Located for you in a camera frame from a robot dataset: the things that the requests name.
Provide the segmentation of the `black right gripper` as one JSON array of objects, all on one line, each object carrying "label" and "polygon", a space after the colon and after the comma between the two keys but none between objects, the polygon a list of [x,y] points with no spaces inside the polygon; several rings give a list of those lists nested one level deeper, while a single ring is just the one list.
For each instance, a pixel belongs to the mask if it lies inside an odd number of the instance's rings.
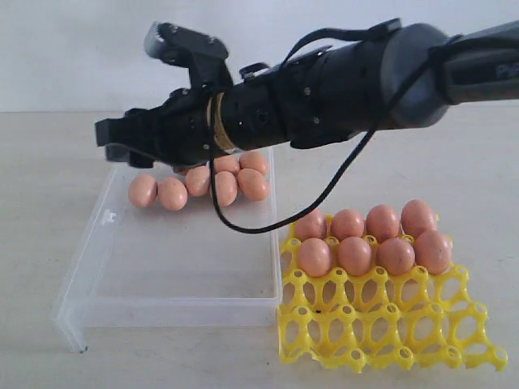
[{"label": "black right gripper", "polygon": [[207,88],[179,88],[153,109],[133,108],[120,118],[95,123],[97,146],[105,146],[108,162],[150,169],[204,165],[209,159]]}]

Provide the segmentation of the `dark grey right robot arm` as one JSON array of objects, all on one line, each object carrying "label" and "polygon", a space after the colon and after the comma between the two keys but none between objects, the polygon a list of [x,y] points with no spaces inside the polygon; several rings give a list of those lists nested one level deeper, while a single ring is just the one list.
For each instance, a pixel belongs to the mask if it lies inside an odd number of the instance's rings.
[{"label": "dark grey right robot arm", "polygon": [[97,145],[107,160],[136,168],[190,168],[281,143],[340,143],[371,126],[428,127],[451,105],[518,97],[517,22],[447,36],[429,24],[390,19],[366,30],[323,28],[302,44],[323,38],[343,46],[293,49],[278,65],[243,68],[234,83],[221,40],[154,23],[147,55],[187,69],[191,85],[155,108],[97,122]]}]

